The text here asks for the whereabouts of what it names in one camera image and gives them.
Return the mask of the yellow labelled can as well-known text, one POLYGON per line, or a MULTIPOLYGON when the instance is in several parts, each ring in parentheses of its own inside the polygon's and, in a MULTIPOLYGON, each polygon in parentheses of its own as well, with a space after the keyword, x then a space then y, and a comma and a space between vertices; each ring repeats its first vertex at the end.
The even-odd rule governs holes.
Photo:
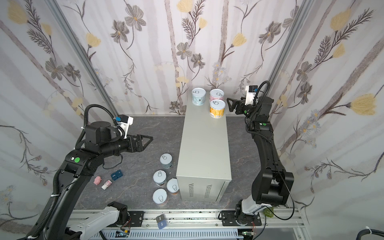
POLYGON ((210 102, 210 116, 214 119, 220 119, 224 116, 226 103, 223 100, 212 100, 210 102))

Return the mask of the pink labelled can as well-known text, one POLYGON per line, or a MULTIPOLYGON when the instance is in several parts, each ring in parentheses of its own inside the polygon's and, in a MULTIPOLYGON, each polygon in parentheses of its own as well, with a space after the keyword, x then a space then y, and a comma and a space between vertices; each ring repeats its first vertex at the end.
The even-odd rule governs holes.
POLYGON ((213 100, 223 100, 224 99, 224 91, 220 89, 213 89, 210 91, 210 102, 213 100))

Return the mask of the light blue labelled can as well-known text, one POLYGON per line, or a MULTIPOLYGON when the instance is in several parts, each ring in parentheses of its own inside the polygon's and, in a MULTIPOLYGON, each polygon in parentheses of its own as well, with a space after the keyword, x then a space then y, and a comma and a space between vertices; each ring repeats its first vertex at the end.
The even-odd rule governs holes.
POLYGON ((195 106, 202 106, 206 101, 206 90, 203 88, 194 88, 192 90, 192 103, 195 106))

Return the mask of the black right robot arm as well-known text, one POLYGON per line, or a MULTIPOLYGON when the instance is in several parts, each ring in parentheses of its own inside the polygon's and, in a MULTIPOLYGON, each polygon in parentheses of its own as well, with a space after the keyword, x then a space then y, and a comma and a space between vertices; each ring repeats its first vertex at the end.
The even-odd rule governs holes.
POLYGON ((264 210, 272 211, 292 200, 294 175, 283 166, 275 145, 273 126, 269 121, 273 99, 267 96, 270 82, 246 87, 247 95, 239 100, 227 98, 230 112, 244 115, 246 132, 257 145, 261 169, 252 183, 251 195, 240 200, 234 211, 221 211, 218 219, 224 227, 259 226, 264 210))

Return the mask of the grey metal cabinet counter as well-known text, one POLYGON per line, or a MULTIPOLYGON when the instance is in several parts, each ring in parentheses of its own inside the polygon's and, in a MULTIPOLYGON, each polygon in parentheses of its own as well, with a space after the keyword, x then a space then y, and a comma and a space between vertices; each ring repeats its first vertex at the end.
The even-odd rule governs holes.
POLYGON ((176 178, 182 200, 214 203, 232 181, 226 115, 210 116, 209 93, 202 106, 188 99, 176 178))

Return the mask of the teal can near cabinet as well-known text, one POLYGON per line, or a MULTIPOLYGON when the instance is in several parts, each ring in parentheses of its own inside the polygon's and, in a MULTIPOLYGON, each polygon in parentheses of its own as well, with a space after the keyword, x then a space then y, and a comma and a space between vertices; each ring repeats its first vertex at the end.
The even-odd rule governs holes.
POLYGON ((164 169, 169 169, 173 165, 173 157, 169 153, 162 154, 160 157, 160 162, 164 169))

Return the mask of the teal can middle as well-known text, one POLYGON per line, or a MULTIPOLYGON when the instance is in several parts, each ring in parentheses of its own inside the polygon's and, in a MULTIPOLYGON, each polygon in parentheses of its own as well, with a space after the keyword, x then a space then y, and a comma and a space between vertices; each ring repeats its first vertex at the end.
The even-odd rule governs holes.
POLYGON ((158 186, 163 186, 167 180, 167 173, 163 170, 158 170, 153 175, 153 181, 158 186))

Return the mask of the small blue box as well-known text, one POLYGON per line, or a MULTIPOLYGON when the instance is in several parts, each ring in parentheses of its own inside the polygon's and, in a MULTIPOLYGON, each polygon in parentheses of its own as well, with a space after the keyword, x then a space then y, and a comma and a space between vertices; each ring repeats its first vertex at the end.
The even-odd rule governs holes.
POLYGON ((123 176, 123 172, 121 170, 118 170, 111 174, 111 178, 113 181, 116 181, 117 179, 121 178, 123 176))

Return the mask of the orange can by cabinet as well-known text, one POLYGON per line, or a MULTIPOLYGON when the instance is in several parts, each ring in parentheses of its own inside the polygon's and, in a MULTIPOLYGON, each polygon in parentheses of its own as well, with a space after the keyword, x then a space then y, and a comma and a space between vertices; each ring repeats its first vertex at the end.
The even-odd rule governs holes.
POLYGON ((167 190, 171 195, 177 195, 180 192, 178 180, 172 178, 167 182, 167 190))

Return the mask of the small pink white bottle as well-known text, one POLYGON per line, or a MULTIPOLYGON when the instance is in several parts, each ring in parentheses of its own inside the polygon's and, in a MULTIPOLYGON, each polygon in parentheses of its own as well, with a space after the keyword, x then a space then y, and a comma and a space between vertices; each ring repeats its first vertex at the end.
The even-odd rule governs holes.
POLYGON ((106 190, 107 188, 109 188, 111 185, 112 185, 112 181, 111 180, 107 180, 103 185, 102 185, 102 189, 103 190, 106 190))

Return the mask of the pink can front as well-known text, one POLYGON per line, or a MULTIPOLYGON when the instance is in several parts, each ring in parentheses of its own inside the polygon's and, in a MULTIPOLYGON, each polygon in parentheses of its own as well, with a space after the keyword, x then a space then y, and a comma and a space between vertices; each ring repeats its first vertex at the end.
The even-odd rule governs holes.
POLYGON ((153 202, 158 206, 165 206, 168 202, 168 194, 164 189, 157 189, 153 193, 153 202))

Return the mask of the small pink object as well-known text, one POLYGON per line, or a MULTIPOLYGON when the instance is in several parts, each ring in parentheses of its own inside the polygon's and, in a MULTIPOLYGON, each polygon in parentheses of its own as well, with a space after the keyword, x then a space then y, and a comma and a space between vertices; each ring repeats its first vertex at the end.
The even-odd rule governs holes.
POLYGON ((102 182, 102 178, 100 176, 95 177, 94 179, 94 185, 99 185, 102 182))

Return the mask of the small blue grey module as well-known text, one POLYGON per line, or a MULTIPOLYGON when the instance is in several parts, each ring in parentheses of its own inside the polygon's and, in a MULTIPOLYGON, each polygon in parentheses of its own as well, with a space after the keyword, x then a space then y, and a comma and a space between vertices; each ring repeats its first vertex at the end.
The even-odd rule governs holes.
POLYGON ((167 224, 167 219, 164 214, 161 214, 156 217, 157 225, 159 230, 164 229, 168 224, 167 224))

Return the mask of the green circuit board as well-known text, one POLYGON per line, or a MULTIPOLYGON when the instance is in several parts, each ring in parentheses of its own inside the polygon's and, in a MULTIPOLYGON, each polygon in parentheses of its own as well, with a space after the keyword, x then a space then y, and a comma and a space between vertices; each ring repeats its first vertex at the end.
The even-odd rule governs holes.
POLYGON ((274 207, 264 207, 263 213, 268 218, 273 218, 275 216, 274 214, 274 207))

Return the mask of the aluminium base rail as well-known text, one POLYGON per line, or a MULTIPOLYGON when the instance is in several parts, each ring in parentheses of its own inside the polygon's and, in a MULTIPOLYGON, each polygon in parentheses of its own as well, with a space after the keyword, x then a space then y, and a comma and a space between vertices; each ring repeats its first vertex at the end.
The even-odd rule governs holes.
POLYGON ((113 215, 110 207, 105 210, 74 210, 67 227, 74 231, 85 231, 85 240, 103 230, 119 230, 129 233, 131 230, 159 230, 156 217, 164 214, 167 226, 162 230, 176 229, 234 229, 243 240, 309 240, 310 236, 301 215, 291 209, 277 208, 279 218, 268 218, 260 213, 259 226, 224 227, 218 215, 224 210, 130 210, 131 219, 124 227, 113 225, 113 215))

